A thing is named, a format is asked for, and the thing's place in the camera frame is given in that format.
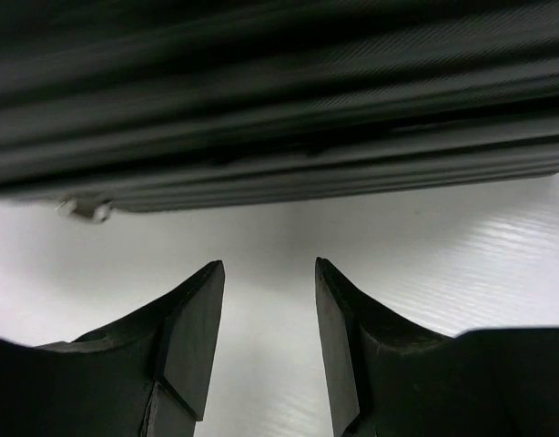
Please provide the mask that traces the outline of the black hard-shell suitcase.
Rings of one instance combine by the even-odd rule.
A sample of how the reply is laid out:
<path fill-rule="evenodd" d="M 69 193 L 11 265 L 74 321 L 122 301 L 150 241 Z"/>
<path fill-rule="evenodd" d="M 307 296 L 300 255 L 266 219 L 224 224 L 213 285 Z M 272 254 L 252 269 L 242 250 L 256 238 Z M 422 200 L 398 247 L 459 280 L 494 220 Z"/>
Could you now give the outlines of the black hard-shell suitcase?
<path fill-rule="evenodd" d="M 103 221 L 559 173 L 559 1 L 0 1 L 0 201 Z"/>

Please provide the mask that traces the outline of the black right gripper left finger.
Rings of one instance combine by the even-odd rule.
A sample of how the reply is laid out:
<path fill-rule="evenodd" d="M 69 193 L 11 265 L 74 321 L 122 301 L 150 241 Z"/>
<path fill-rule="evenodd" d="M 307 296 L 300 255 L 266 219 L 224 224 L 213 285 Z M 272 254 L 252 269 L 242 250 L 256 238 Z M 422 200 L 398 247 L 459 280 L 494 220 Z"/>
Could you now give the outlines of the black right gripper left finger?
<path fill-rule="evenodd" d="M 71 342 L 0 339 L 0 436 L 190 436 L 203 419 L 225 271 Z"/>

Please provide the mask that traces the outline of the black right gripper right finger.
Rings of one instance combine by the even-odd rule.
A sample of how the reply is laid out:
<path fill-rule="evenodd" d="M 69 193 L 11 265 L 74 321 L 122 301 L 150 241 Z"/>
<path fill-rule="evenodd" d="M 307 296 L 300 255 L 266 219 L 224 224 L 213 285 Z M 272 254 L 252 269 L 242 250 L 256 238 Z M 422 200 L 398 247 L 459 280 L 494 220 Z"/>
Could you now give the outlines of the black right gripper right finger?
<path fill-rule="evenodd" d="M 448 337 L 315 264 L 337 436 L 559 436 L 559 327 Z"/>

